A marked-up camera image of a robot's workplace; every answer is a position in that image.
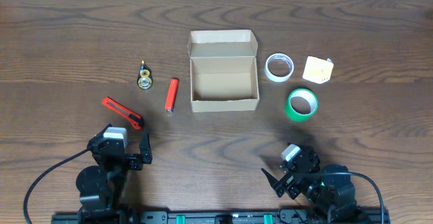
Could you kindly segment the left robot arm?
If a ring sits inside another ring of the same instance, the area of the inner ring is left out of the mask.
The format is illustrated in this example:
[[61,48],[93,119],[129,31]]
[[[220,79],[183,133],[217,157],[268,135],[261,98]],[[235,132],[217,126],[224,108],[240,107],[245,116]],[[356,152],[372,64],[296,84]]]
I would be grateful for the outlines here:
[[144,129],[138,154],[125,152],[127,145],[127,130],[111,124],[89,140],[87,149],[97,164],[85,168],[76,178],[85,211],[117,209],[128,172],[140,171],[145,164],[152,163],[148,129]]

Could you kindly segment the cardboard box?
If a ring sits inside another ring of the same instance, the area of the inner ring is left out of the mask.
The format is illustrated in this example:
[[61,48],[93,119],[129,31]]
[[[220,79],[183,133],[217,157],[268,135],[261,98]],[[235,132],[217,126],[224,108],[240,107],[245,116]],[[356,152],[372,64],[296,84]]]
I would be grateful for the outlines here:
[[258,42],[251,30],[195,30],[187,47],[193,112],[256,109]]

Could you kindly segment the white tape roll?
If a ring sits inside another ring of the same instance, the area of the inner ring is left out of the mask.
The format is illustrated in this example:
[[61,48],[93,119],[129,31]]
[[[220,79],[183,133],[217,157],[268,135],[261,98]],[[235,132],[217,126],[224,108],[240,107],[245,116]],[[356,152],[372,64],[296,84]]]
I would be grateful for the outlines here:
[[[282,60],[283,62],[285,62],[288,65],[290,71],[285,76],[277,76],[273,74],[269,69],[269,65],[274,60]],[[284,53],[274,53],[270,55],[265,62],[265,75],[267,76],[268,79],[270,79],[273,82],[282,83],[287,81],[291,77],[293,71],[294,71],[294,63],[292,59]]]

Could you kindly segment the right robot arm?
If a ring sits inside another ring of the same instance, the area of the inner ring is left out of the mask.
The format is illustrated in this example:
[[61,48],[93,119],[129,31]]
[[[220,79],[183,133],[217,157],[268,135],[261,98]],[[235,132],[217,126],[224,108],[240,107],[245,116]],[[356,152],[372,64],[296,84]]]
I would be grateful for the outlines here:
[[355,187],[345,166],[333,164],[321,168],[320,159],[311,146],[295,144],[288,145],[281,159],[280,168],[285,172],[281,179],[262,170],[278,197],[287,194],[294,200],[302,194],[314,204],[313,214],[329,222],[359,215]]

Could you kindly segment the red lighter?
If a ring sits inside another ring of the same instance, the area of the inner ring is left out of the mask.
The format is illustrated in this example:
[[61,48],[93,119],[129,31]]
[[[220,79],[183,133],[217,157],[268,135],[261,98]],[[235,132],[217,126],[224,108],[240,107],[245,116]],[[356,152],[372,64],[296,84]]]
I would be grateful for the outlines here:
[[175,98],[179,86],[179,79],[171,79],[168,87],[164,108],[167,112],[172,112],[174,109]]

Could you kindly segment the black yellow correction tape dispenser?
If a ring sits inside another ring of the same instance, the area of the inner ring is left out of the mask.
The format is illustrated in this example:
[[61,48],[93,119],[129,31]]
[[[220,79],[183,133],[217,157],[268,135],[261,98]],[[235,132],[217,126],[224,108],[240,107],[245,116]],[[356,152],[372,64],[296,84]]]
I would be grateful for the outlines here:
[[152,71],[150,68],[146,65],[145,61],[141,61],[139,74],[137,77],[137,86],[140,89],[148,90],[153,85],[153,78],[152,78]]

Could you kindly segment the yellow sticky note pad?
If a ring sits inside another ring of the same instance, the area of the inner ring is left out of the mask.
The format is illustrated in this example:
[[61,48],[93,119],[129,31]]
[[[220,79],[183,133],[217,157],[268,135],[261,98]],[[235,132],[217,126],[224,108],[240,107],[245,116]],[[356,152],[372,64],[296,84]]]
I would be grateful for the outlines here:
[[334,63],[329,58],[323,60],[308,56],[302,78],[312,83],[323,84],[331,79],[333,68]]

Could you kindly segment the green tape roll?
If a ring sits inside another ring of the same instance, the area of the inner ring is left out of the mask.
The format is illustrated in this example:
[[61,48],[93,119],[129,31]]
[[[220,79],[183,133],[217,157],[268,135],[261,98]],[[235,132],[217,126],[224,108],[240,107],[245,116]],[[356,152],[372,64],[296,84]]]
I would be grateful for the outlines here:
[[[294,106],[291,103],[291,100],[295,97],[300,97],[305,99],[309,103],[310,112],[307,114],[299,113],[295,111]],[[293,90],[285,103],[285,112],[288,118],[296,122],[304,122],[308,120],[311,116],[313,116],[319,108],[319,100],[317,96],[309,89],[295,89]]]

